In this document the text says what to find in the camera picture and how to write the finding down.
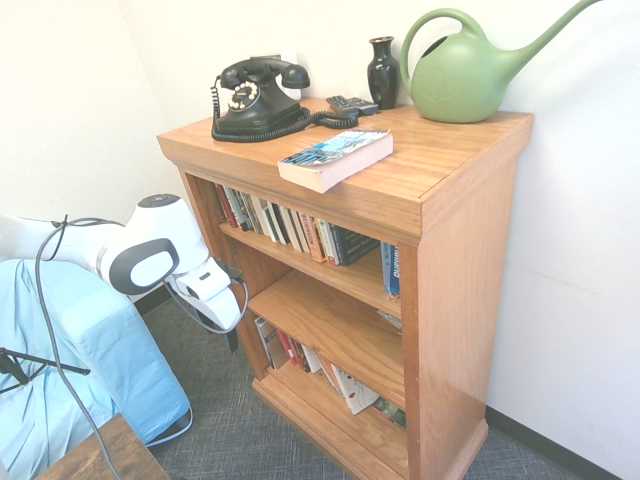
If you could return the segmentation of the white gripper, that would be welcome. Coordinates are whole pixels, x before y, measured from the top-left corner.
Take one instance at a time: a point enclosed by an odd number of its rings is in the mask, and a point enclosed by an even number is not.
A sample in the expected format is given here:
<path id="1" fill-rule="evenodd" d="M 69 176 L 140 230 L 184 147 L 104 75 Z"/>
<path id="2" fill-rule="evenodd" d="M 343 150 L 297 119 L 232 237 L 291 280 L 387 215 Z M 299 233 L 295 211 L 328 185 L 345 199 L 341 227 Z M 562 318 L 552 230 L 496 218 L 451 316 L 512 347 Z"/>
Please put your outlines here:
<path id="1" fill-rule="evenodd" d="M 176 292 L 223 331 L 235 327 L 241 318 L 230 285 L 231 278 L 213 257 L 187 273 L 174 276 Z M 225 338 L 230 352 L 236 352 L 239 347 L 237 330 L 230 330 Z"/>

